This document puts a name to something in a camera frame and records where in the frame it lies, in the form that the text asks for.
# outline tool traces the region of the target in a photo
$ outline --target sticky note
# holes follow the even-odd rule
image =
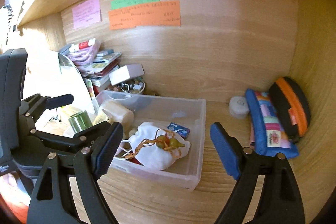
[[[181,26],[180,2],[168,0],[109,11],[110,30],[136,26]]]
[[[72,8],[73,28],[86,27],[100,22],[99,0],[87,0]]]
[[[124,8],[127,6],[143,4],[148,2],[157,2],[160,0],[113,0],[111,1],[111,10]]]

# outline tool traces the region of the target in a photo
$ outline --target orange tag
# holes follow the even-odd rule
[[[136,26],[181,26],[178,0],[143,3],[109,11],[110,30]]]
[[[288,110],[288,113],[289,113],[289,116],[290,116],[290,118],[291,118],[292,126],[293,126],[293,125],[296,125],[297,122],[296,122],[296,117],[295,117],[295,114],[294,114],[294,110],[293,110],[292,108],[290,108],[290,109]]]

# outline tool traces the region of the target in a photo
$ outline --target green cup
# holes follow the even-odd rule
[[[71,115],[68,120],[75,133],[92,127],[92,122],[86,110]]]

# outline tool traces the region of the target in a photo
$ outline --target transparent plastic box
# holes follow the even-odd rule
[[[112,99],[134,112],[133,127],[154,122],[161,128],[177,123],[190,129],[186,138],[191,143],[186,157],[178,159],[166,170],[150,169],[127,160],[113,159],[111,166],[130,175],[155,182],[179,186],[193,191],[201,179],[206,100],[180,99],[160,96],[103,91],[92,101],[95,112],[105,100]]]

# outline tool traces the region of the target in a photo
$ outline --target multicolored patchwork fabric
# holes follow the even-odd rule
[[[254,93],[258,100],[266,128],[267,146],[291,148],[291,143],[278,120],[277,111],[272,105],[268,93],[258,91]]]

